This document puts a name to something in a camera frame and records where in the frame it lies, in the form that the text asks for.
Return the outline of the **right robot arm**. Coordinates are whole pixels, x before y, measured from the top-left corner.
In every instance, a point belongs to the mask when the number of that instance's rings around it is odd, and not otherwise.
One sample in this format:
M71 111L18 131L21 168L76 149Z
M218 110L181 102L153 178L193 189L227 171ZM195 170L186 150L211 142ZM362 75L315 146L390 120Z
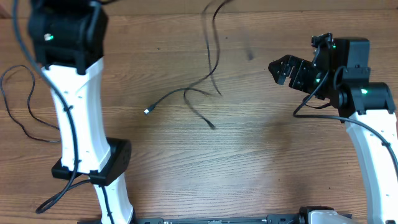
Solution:
M369 223L397 223L397 117L390 88L370 82L370 41L362 37L312 38L315 56L307 61L285 55L268 70L275 82L307 93L293 116L313 97L328 99L338 115L325 119L342 122L354 145L364 188Z

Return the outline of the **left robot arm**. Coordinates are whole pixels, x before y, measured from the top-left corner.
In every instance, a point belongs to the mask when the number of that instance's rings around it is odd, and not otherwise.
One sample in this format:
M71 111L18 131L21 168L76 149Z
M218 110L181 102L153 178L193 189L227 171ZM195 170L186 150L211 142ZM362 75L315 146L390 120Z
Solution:
M101 111L107 25L99 1L32 1L28 31L51 87L61 135L62 156L52 175L65 179L67 189L86 175L97 193L101 223L132 223L125 181L131 143L105 135Z

